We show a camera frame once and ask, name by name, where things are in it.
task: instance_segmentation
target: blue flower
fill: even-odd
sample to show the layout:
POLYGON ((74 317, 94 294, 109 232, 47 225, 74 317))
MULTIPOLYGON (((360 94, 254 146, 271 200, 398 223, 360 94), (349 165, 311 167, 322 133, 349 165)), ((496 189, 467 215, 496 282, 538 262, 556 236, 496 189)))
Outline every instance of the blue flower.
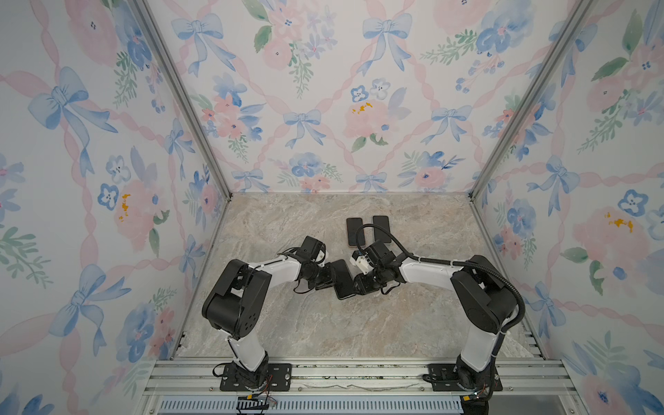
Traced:
POLYGON ((650 111, 657 110, 659 108, 659 104, 662 102, 662 99, 664 99, 664 96, 660 96, 658 99, 655 99, 656 95, 657 92, 653 92, 646 99, 637 98, 636 109, 631 109, 627 111, 626 116, 628 118, 634 119, 635 127, 639 125, 641 120, 645 121, 653 120, 653 116, 652 114, 650 114, 650 111))
POLYGON ((309 42, 305 45, 309 50, 307 51, 308 57, 316 57, 316 59, 321 58, 321 52, 325 52, 325 48, 321 46, 321 35, 316 35, 313 37, 313 34, 309 35, 309 42))
POLYGON ((19 173, 23 173, 23 163, 14 163, 7 166, 7 159, 0 153, 0 187, 4 186, 8 180, 14 183, 23 183, 25 178, 19 173))
POLYGON ((125 166, 124 158, 121 155, 117 157, 112 155, 108 158, 106 163, 106 171, 111 175, 113 183, 120 184, 129 181, 131 178, 131 171, 129 167, 125 166))
POLYGON ((16 203, 12 203, 9 199, 13 199, 14 195, 18 189, 9 189, 0 193, 0 222, 5 219, 5 211, 16 212, 21 207, 16 203))
POLYGON ((661 401, 639 386, 641 383, 639 369, 631 365, 612 362, 606 365, 606 374, 611 378, 611 385, 622 395, 634 414, 645 415, 644 407, 656 414, 664 413, 661 401))
POLYGON ((546 306, 546 310, 542 312, 540 317, 539 335, 540 337, 544 335, 550 339, 551 336, 548 333, 548 321, 551 320, 551 324, 559 327, 567 322, 567 318, 565 318, 565 314, 553 304, 553 300, 548 296, 548 289, 541 281, 535 285, 535 292, 537 292, 537 296, 541 299, 531 303, 528 302, 528 299, 524 298, 524 301, 535 311, 540 311, 546 306))
POLYGON ((654 240, 664 240, 664 205, 659 210, 651 210, 645 215, 648 226, 648 233, 654 240))
MULTIPOLYGON (((0 381, 2 381, 2 372, 0 372, 0 381)), ((34 398, 30 399, 28 403, 23 408, 21 415, 48 415, 50 414, 55 406, 53 404, 44 405, 41 409, 41 401, 43 395, 39 394, 34 398)), ((21 400, 19 398, 18 385, 14 386, 14 389, 7 395, 7 397, 0 402, 0 415, 18 415, 21 400)))
POLYGON ((323 35, 323 43, 332 50, 332 46, 337 44, 337 40, 332 39, 332 36, 334 36, 334 29, 328 29, 327 26, 323 26, 321 28, 321 34, 323 35))
POLYGON ((116 21, 116 34, 120 42, 127 47, 127 52, 133 63, 143 70, 146 64, 152 61, 152 52, 147 47, 143 32, 138 27, 129 6, 124 1, 114 9, 113 16, 116 21))
POLYGON ((364 85, 360 85, 357 88, 351 89, 351 97, 353 97, 353 102, 360 102, 369 98, 369 93, 365 90, 364 85))
POLYGON ((482 32, 477 37, 477 51, 505 52, 518 46, 533 31, 533 10, 530 0, 499 3, 496 10, 482 19, 482 32))
POLYGON ((291 172, 297 177, 314 177, 323 170, 321 158, 314 153, 295 154, 289 164, 292 167, 291 172))
POLYGON ((155 309, 151 304, 141 303, 133 309, 120 334, 116 338, 116 359, 136 363, 145 352, 145 344, 155 332, 155 309))
POLYGON ((618 207, 623 212, 639 217, 645 214, 646 203, 648 203, 648 195, 636 193, 634 189, 630 189, 625 193, 625 197, 618 202, 618 207))
POLYGON ((522 239, 528 239, 533 235, 537 221, 535 209, 526 199, 517 199, 507 211, 507 222, 512 225, 512 230, 522 239))
POLYGON ((216 86, 214 90, 217 92, 220 98, 226 99, 226 95, 230 94, 233 97, 233 105, 241 107, 242 99, 240 95, 243 92, 247 92, 247 87, 244 84, 235 84, 233 78, 230 77, 228 73, 224 73, 222 78, 218 76, 213 76, 212 80, 216 86))
POLYGON ((99 192, 99 196, 97 196, 97 201, 100 205, 105 206, 108 210, 113 210, 116 208, 116 204, 118 203, 118 197, 120 197, 118 186, 109 186, 106 183, 103 183, 99 192))
POLYGON ((442 167, 443 163, 439 160, 439 158, 443 157, 444 155, 445 153, 442 151, 437 151, 431 155, 429 155, 428 151, 425 151, 420 156, 417 162, 417 167, 442 167))

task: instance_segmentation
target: pink flower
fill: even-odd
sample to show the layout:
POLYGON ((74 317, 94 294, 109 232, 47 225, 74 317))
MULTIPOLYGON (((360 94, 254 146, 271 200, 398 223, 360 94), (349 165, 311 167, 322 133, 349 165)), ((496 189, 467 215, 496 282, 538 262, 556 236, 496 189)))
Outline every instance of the pink flower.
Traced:
POLYGON ((88 58, 115 67, 118 38, 110 12, 99 0, 65 0, 69 30, 88 58))
POLYGON ((346 128, 343 133, 346 137, 356 139, 366 137, 373 133, 379 137, 385 135, 390 129, 390 119, 387 106, 380 101, 369 100, 351 106, 346 113, 346 128))
POLYGON ((583 395, 592 414, 630 415, 625 400, 604 379, 589 374, 583 378, 583 395))
POLYGON ((434 20, 447 34, 456 35, 479 22, 490 4, 491 0, 437 0, 434 20))
POLYGON ((205 187, 203 187, 203 191, 201 191, 201 200, 200 200, 203 212, 207 214, 212 213, 214 207, 216 206, 217 198, 218 196, 216 190, 214 189, 214 186, 205 185, 205 187))
POLYGON ((304 18, 299 15, 294 3, 292 0, 288 2, 288 6, 278 3, 277 10, 268 12, 268 18, 274 25, 272 34, 275 37, 286 38, 291 41, 298 41, 302 38, 304 18))
POLYGON ((311 193, 318 193, 321 189, 330 188, 330 179, 323 175, 307 177, 304 180, 300 180, 299 183, 302 185, 303 190, 310 191, 311 193))
POLYGON ((509 120, 512 119, 513 115, 514 115, 513 110, 503 110, 503 115, 496 118, 496 122, 502 121, 502 122, 505 123, 505 125, 507 125, 507 123, 509 123, 509 120))
POLYGON ((216 118, 214 117, 214 111, 210 110, 209 108, 205 108, 203 111, 203 116, 201 119, 203 120, 204 123, 207 123, 208 120, 216 121, 216 118))
POLYGON ((288 66, 292 53, 290 46, 284 39, 276 38, 265 45, 263 60, 272 69, 281 70, 288 66))
POLYGON ((427 167, 415 176, 415 183, 420 188, 433 189, 445 184, 446 174, 438 167, 427 167))
POLYGON ((159 350, 164 344, 165 339, 161 336, 158 336, 156 333, 150 338, 149 346, 150 351, 147 352, 148 356, 159 356, 159 350))
POLYGON ((609 108, 618 101, 625 89, 625 81, 619 76, 608 76, 594 84, 588 93, 586 103, 593 112, 609 108))
POLYGON ((154 227, 153 218, 162 217, 162 210, 166 206, 161 189, 155 185, 145 188, 140 180, 130 181, 120 192, 115 209, 118 233, 131 240, 134 251, 143 250, 147 234, 154 227))
POLYGON ((226 115, 237 115, 240 113, 240 107, 233 105, 233 97, 230 94, 226 95, 226 98, 215 96, 214 100, 218 102, 214 106, 216 112, 226 115))
POLYGON ((624 212, 605 207, 595 210, 585 223, 575 224, 572 234, 586 249, 588 258, 601 263, 595 278, 604 279, 605 292, 617 295, 622 290, 630 297, 636 296, 633 286, 646 281, 636 266, 650 253, 650 241, 638 222, 624 212))
POLYGON ((521 255, 521 239, 517 235, 514 235, 512 228, 508 226, 503 227, 500 231, 500 235, 503 237, 503 256, 509 252, 512 259, 516 260, 517 257, 521 255))
POLYGON ((216 129, 219 137, 237 140, 244 133, 244 124, 238 120, 238 115, 235 113, 226 114, 225 117, 221 117, 220 122, 221 125, 216 129))
POLYGON ((170 307, 166 307, 155 320, 155 334, 165 337, 170 329, 171 322, 175 316, 175 311, 170 307))
POLYGON ((637 46, 631 54, 631 62, 623 69, 623 77, 630 87, 642 90, 651 79, 664 73, 664 46, 661 41, 653 45, 637 46))

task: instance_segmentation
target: floral wallpaper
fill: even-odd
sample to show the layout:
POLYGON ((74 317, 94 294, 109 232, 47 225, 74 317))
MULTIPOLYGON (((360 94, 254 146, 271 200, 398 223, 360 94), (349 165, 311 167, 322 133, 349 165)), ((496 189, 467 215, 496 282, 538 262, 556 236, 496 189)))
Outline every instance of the floral wallpaper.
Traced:
POLYGON ((664 414, 663 15, 599 0, 477 199, 593 415, 664 414))
POLYGON ((0 414, 129 414, 224 198, 123 0, 0 15, 0 414))
POLYGON ((441 193, 472 188, 576 0, 148 3, 233 191, 441 193))

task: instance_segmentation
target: blue bow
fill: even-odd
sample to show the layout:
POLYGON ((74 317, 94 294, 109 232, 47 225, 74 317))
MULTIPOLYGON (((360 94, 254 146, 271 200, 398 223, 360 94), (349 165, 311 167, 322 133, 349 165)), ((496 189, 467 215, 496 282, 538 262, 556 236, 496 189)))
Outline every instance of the blue bow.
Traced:
POLYGON ((251 189, 252 183, 265 193, 267 193, 268 189, 270 188, 270 186, 259 182, 259 180, 263 179, 263 170, 261 169, 253 169, 251 171, 232 171, 230 174, 234 179, 244 179, 244 189, 241 189, 240 192, 244 193, 247 191, 247 189, 251 189))
MULTIPOLYGON (((405 39, 410 34, 410 26, 413 23, 412 17, 408 13, 397 17, 395 20, 386 20, 382 21, 380 19, 367 19, 362 24, 362 32, 364 33, 365 39, 373 39, 376 36, 378 38, 378 43, 376 44, 376 53, 372 60, 368 60, 363 63, 357 72, 362 72, 362 75, 366 75, 367 71, 371 67, 371 64, 380 60, 385 54, 385 33, 389 35, 394 35, 400 39, 405 39)), ((387 37, 387 43, 390 45, 390 52, 392 52, 392 59, 394 59, 396 65, 399 69, 404 70, 404 59, 410 58, 410 54, 406 53, 405 50, 401 49, 394 40, 393 37, 387 37)))
POLYGON ((123 288, 124 277, 116 282, 106 291, 94 294, 95 290, 106 280, 106 275, 97 265, 90 264, 81 272, 78 281, 78 291, 74 293, 69 304, 58 311, 50 324, 48 332, 57 337, 65 337, 74 330, 78 322, 78 312, 87 317, 97 325, 97 333, 92 342, 92 352, 96 356, 101 346, 106 346, 104 336, 102 335, 102 322, 104 321, 104 312, 96 305, 83 305, 86 301, 105 301, 107 299, 118 298, 129 291, 131 288, 123 288))
POLYGON ((177 118, 173 119, 173 129, 171 133, 164 138, 164 148, 168 154, 173 154, 173 150, 180 157, 180 180, 185 178, 185 168, 183 163, 185 162, 185 155, 182 152, 182 149, 187 150, 189 153, 196 153, 196 151, 191 147, 192 140, 183 141, 180 137, 185 134, 185 130, 182 129, 182 124, 177 118))
MULTIPOLYGON (((551 29, 551 33, 548 36, 548 39, 551 42, 555 42, 558 40, 558 37, 560 37, 564 24, 565 22, 561 21, 557 22, 553 26, 553 29, 551 29)), ((592 24, 584 27, 579 32, 579 35, 576 37, 576 40, 574 40, 574 44, 576 45, 578 51, 583 52, 584 50, 586 50, 586 47, 588 47, 590 42, 592 42, 592 39, 595 38, 596 34, 597 34, 597 25, 592 24)), ((562 64, 560 86, 563 87, 565 85, 565 80, 567 79, 568 75, 575 75, 575 74, 576 71, 574 69, 574 61, 572 60, 572 49, 570 49, 570 51, 567 52, 567 55, 565 56, 565 61, 562 64)))
POLYGON ((546 169, 553 173, 544 183, 538 185, 537 183, 526 183, 528 191, 535 189, 549 190, 553 186, 551 198, 548 200, 548 215, 551 216, 553 208, 560 211, 560 199, 558 198, 558 190, 562 184, 562 190, 569 193, 576 189, 581 179, 576 173, 567 171, 562 166, 562 161, 557 155, 552 155, 546 162, 546 169))
POLYGON ((357 175, 355 177, 355 181, 357 183, 365 184, 365 189, 362 191, 363 193, 371 190, 371 186, 373 186, 374 189, 376 189, 376 192, 380 193, 387 192, 387 189, 379 185, 379 183, 385 183, 386 179, 387 179, 387 173, 378 173, 377 175, 357 175))
POLYGON ((443 122, 440 123, 438 131, 435 134, 426 136, 422 140, 422 143, 429 144, 429 141, 433 140, 434 137, 443 134, 445 130, 447 130, 448 124, 450 125, 450 130, 452 131, 452 135, 454 136, 454 138, 456 138, 456 141, 460 141, 459 135, 465 134, 466 130, 458 126, 456 124, 456 120, 459 121, 467 120, 468 117, 470 116, 470 111, 472 110, 473 107, 471 107, 470 105, 464 105, 458 110, 448 110, 447 108, 438 108, 437 110, 434 110, 431 113, 432 121, 443 120, 443 122))
POLYGON ((553 300, 548 297, 548 290, 541 281, 535 285, 535 292, 537 292, 537 296, 541 299, 535 301, 534 303, 529 303, 528 300, 524 298, 524 302, 529 304, 530 307, 535 311, 540 311, 546 306, 546 311, 548 311, 548 313, 546 311, 542 312, 539 323, 539 335, 540 337, 545 335, 550 338, 550 335, 548 334, 547 320, 551 318, 551 323, 558 327, 565 324, 567 322, 567 318, 565 318, 565 314, 563 314, 563 312, 557 308, 555 304, 553 304, 553 300))
POLYGON ((484 195, 482 196, 482 207, 484 207, 484 206, 486 206, 486 205, 489 204, 489 196, 488 196, 488 194, 489 194, 489 193, 493 193, 493 191, 494 191, 495 188, 496 188, 496 185, 497 185, 497 183, 496 183, 496 180, 494 180, 494 179, 489 180, 489 182, 487 183, 487 190, 488 190, 488 192, 487 192, 486 190, 484 191, 484 195))
POLYGON ((231 59, 235 59, 235 55, 226 52, 221 49, 219 46, 215 45, 210 39, 199 36, 199 33, 202 35, 210 36, 215 39, 223 39, 224 31, 221 27, 221 20, 219 16, 214 13, 206 15, 201 20, 188 21, 186 19, 175 19, 171 22, 175 34, 182 39, 183 41, 194 36, 194 43, 196 44, 196 51, 199 53, 199 59, 189 65, 188 73, 194 74, 196 77, 199 75, 199 66, 201 62, 207 59, 207 48, 205 45, 212 49, 212 52, 222 61, 227 67, 231 70, 235 70, 233 64, 230 63, 231 59))
POLYGON ((73 102, 85 101, 87 99, 88 91, 85 89, 83 82, 81 82, 81 79, 73 69, 65 66, 60 70, 59 85, 53 88, 50 94, 39 94, 34 97, 30 101, 30 105, 28 105, 28 110, 33 117, 48 129, 55 129, 60 123, 60 113, 64 114, 64 119, 71 125, 81 140, 81 144, 83 144, 83 150, 79 158, 81 176, 83 177, 85 177, 86 171, 94 174, 87 150, 90 143, 90 134, 88 134, 88 129, 81 119, 68 110, 66 106, 69 106, 79 116, 82 116, 99 128, 112 133, 118 132, 113 126, 106 123, 108 121, 108 111, 90 111, 73 104, 73 102))
POLYGON ((319 125, 321 123, 321 112, 319 110, 311 110, 306 114, 296 114, 294 112, 289 112, 284 114, 284 122, 286 125, 297 124, 297 137, 289 140, 286 143, 286 147, 293 148, 295 142, 302 137, 304 137, 304 129, 306 128, 309 134, 313 137, 318 144, 323 145, 321 138, 326 137, 325 134, 319 133, 316 131, 310 124, 319 125))

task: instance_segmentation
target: smartphone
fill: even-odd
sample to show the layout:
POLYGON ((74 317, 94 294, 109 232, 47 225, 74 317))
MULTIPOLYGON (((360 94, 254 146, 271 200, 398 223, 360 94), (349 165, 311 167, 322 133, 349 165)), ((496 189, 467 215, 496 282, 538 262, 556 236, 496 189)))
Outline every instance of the smartphone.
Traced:
MULTIPOLYGON (((355 242, 355 233, 357 229, 362 225, 363 225, 362 218, 346 219, 346 230, 348 231, 348 246, 357 246, 357 243, 355 242)), ((360 230, 360 234, 358 235, 358 241, 360 243, 360 246, 364 246, 367 244, 367 241, 365 240, 364 228, 360 230)))
MULTIPOLYGON (((381 228, 385 228, 385 230, 387 230, 388 232, 392 232, 390 230, 390 219, 387 216, 374 216, 373 224, 378 225, 381 228)), ((386 245, 392 243, 392 238, 390 238, 385 232, 376 228, 373 228, 373 230, 374 230, 374 242, 380 240, 383 244, 386 245)))
POLYGON ((345 260, 337 260, 332 264, 332 281, 334 283, 334 290, 337 293, 337 298, 346 299, 353 297, 357 292, 353 286, 353 277, 348 269, 348 264, 345 260))

